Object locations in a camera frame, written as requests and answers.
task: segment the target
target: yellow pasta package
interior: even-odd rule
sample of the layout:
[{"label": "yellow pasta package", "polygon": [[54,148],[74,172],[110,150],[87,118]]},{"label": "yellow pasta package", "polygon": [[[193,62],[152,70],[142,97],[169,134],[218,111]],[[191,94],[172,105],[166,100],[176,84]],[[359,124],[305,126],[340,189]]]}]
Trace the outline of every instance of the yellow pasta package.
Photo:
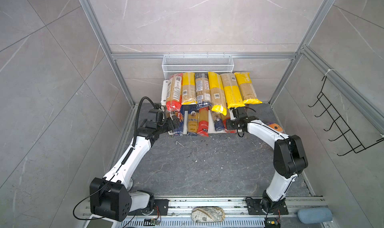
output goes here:
[{"label": "yellow pasta package", "polygon": [[214,72],[208,72],[209,88],[211,92],[212,111],[227,115],[225,93],[221,76]]},{"label": "yellow pasta package", "polygon": [[182,105],[196,103],[195,73],[183,73]]},{"label": "yellow pasta package", "polygon": [[227,100],[228,109],[244,107],[243,98],[241,97],[239,87],[237,86],[236,77],[233,73],[221,74],[223,82],[225,99]]},{"label": "yellow pasta package", "polygon": [[261,104],[262,101],[260,101],[256,96],[256,92],[253,88],[252,80],[249,77],[249,73],[235,73],[235,77],[237,80],[237,84],[240,88],[244,104]]}]

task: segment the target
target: gray marble floor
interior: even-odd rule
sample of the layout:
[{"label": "gray marble floor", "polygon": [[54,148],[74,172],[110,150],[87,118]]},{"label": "gray marble floor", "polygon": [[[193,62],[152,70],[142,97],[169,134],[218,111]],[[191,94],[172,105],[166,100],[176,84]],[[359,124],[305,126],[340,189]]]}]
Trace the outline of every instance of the gray marble floor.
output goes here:
[{"label": "gray marble floor", "polygon": [[[268,104],[249,111],[264,123],[277,122]],[[143,104],[140,121],[151,105]],[[129,142],[133,137],[131,130]],[[245,134],[211,134],[209,137],[172,137],[163,134],[133,173],[132,190],[155,195],[261,196],[272,180],[273,150],[259,138]],[[310,196],[299,175],[288,193]]]}]

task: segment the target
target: white mesh basket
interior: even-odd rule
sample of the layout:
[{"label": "white mesh basket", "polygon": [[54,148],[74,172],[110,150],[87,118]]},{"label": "white mesh basket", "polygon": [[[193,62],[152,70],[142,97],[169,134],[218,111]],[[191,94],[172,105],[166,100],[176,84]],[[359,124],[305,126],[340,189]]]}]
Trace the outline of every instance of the white mesh basket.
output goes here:
[{"label": "white mesh basket", "polygon": [[227,54],[169,54],[164,55],[162,68],[165,79],[175,73],[232,73],[233,60]]}]

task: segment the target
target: wall tile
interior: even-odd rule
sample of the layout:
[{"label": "wall tile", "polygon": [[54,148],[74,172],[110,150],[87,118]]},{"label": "wall tile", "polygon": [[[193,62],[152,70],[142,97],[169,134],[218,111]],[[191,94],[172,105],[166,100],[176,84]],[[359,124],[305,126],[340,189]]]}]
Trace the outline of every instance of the wall tile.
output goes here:
[{"label": "wall tile", "polygon": [[335,5],[360,18],[384,27],[383,0],[336,0]]},{"label": "wall tile", "polygon": [[78,0],[28,0],[45,24],[78,8]]},{"label": "wall tile", "polygon": [[372,227],[329,153],[286,88],[281,91],[273,109],[285,132],[301,138],[308,159],[308,167],[304,172],[315,195],[324,196],[339,227]]},{"label": "wall tile", "polygon": [[0,184],[83,83],[47,28],[0,52]]},{"label": "wall tile", "polygon": [[[383,207],[381,202],[376,202],[378,197],[376,195],[372,196],[372,194],[382,194],[384,192],[382,188],[384,180],[382,169],[384,165],[380,159],[372,159],[372,157],[381,156],[384,143],[379,143],[358,154],[351,152],[345,156],[337,155],[344,154],[350,151],[351,148],[344,138],[334,142],[328,140],[335,139],[341,132],[338,131],[336,125],[328,132],[323,130],[329,129],[332,120],[327,113],[319,118],[314,117],[314,115],[320,115],[324,111],[320,103],[313,108],[308,107],[308,105],[315,103],[316,96],[323,85],[322,78],[323,74],[309,60],[302,59],[295,67],[286,87],[312,127],[314,127],[316,135],[324,145],[324,148],[362,210],[369,218],[372,226],[379,227],[382,222],[380,211]],[[372,124],[332,83],[326,81],[323,92],[365,147],[381,138],[380,133]],[[337,117],[336,113],[332,112],[332,110],[331,115],[334,118]],[[337,124],[344,132],[347,131],[346,126],[343,125],[341,120]],[[351,132],[346,133],[346,136],[354,147],[358,145]]]},{"label": "wall tile", "polygon": [[159,103],[164,78],[159,79],[125,79],[133,100],[139,102],[143,96],[149,97],[153,102]]},{"label": "wall tile", "polygon": [[151,78],[164,77],[161,67],[162,59],[128,59],[118,60],[118,66],[124,78]]},{"label": "wall tile", "polygon": [[90,1],[109,43],[140,45],[297,44],[302,40],[322,2],[322,0]]},{"label": "wall tile", "polygon": [[0,50],[44,24],[27,0],[0,0]]},{"label": "wall tile", "polygon": [[384,29],[332,7],[310,47],[384,111]]},{"label": "wall tile", "polygon": [[253,88],[255,89],[257,98],[260,101],[267,103],[269,101],[271,95],[275,91],[276,86],[280,81],[280,78],[269,78],[269,79],[263,79],[263,78],[253,79],[253,78],[251,78],[251,80],[252,80]]},{"label": "wall tile", "polygon": [[106,57],[100,61],[85,82],[108,112],[120,90],[120,84]]},{"label": "wall tile", "polygon": [[250,72],[251,78],[281,78],[290,59],[233,59],[234,72]]},{"label": "wall tile", "polygon": [[[89,184],[93,178],[101,178],[108,171],[108,165],[112,159],[119,137],[119,130],[107,115],[99,133],[81,163],[79,171],[76,173],[65,194],[50,227],[81,227],[84,224],[84,221],[76,220],[72,215],[74,202],[89,196]],[[82,205],[89,206],[89,203],[84,201]],[[82,209],[76,209],[75,214],[81,217],[81,211]]]},{"label": "wall tile", "polygon": [[111,109],[108,112],[109,116],[118,127],[120,132],[122,132],[124,129],[125,120],[127,119],[130,111],[131,107],[127,101],[127,98],[125,97],[122,89],[120,89],[118,95],[115,98],[115,101],[111,106]]},{"label": "wall tile", "polygon": [[110,44],[112,52],[296,52],[299,44]]},{"label": "wall tile", "polygon": [[104,52],[84,10],[78,8],[47,27],[85,80]]},{"label": "wall tile", "polygon": [[1,187],[3,227],[49,227],[106,116],[84,83]]}]

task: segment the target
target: white zip tie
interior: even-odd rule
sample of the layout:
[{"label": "white zip tie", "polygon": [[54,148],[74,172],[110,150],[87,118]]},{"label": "white zip tie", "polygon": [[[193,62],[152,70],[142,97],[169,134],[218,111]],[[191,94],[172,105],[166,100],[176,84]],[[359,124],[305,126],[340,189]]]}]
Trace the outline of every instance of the white zip tie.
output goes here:
[{"label": "white zip tie", "polygon": [[328,72],[331,70],[333,70],[333,69],[328,69],[328,71],[324,74],[324,76],[327,76]]}]

